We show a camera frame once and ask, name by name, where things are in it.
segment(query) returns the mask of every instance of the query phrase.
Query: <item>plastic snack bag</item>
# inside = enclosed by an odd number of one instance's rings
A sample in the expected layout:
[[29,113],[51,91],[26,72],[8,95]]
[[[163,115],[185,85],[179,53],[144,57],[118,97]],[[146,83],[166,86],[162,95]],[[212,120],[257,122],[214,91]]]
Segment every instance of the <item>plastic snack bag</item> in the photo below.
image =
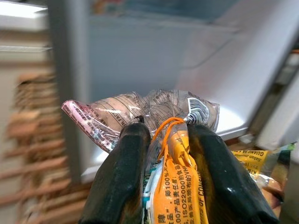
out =
[[172,123],[158,157],[163,161],[162,172],[147,203],[149,223],[208,224],[201,176],[188,154],[187,125],[182,119],[170,118],[159,127],[153,139],[169,122]]
[[239,150],[232,151],[235,157],[249,171],[263,196],[279,217],[284,190],[290,167],[291,151],[294,144],[281,147],[274,151]]
[[218,104],[179,90],[151,91],[146,97],[131,92],[89,105],[68,100],[63,103],[62,109],[95,144],[108,153],[115,147],[121,129],[141,119],[153,135],[170,117],[184,118],[187,124],[203,124],[213,131],[217,129],[219,117]]
[[188,125],[188,133],[190,155],[203,175],[210,223],[279,223],[249,172],[221,137],[201,125]]

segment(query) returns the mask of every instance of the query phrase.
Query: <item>crumpled plastic wrapper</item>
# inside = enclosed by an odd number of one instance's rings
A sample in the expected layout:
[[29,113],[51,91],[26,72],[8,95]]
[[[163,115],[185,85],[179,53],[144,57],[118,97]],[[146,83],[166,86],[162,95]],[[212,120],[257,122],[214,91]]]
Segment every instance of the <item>crumpled plastic wrapper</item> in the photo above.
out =
[[62,109],[101,149],[110,153],[122,128],[144,122],[153,135],[170,117],[187,124],[202,124],[216,131],[219,105],[180,90],[153,90],[146,97],[136,92],[101,99],[91,104],[65,101]]

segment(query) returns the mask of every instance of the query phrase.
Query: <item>blurred background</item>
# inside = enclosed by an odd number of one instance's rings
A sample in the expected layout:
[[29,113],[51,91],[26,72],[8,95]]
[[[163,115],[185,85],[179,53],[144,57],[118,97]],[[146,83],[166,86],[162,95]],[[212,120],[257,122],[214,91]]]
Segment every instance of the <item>blurred background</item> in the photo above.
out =
[[[297,0],[0,0],[0,220],[75,223],[107,157],[60,105],[180,89],[228,144],[299,138]],[[293,162],[281,223],[299,222]]]

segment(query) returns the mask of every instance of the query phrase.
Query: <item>refrigerator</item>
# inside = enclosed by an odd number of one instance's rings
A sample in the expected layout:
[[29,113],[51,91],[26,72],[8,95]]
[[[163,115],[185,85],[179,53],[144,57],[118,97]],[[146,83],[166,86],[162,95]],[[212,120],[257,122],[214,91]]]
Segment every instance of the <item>refrigerator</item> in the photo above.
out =
[[[299,56],[291,53],[299,1],[49,0],[48,7],[61,103],[180,89],[220,104],[216,133],[224,140],[242,136],[273,150],[299,138]],[[72,180],[92,181],[107,153],[66,115],[63,122]]]

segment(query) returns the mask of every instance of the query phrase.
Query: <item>yellow snack package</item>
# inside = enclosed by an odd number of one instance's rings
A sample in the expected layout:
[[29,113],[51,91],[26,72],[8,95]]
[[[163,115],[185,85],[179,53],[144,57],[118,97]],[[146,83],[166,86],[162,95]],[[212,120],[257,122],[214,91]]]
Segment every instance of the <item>yellow snack package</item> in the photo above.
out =
[[258,175],[269,151],[265,150],[239,150],[232,151],[234,156],[253,175]]
[[170,118],[153,140],[169,122],[159,155],[164,156],[164,163],[154,192],[152,223],[208,224],[201,176],[189,155],[187,125]]

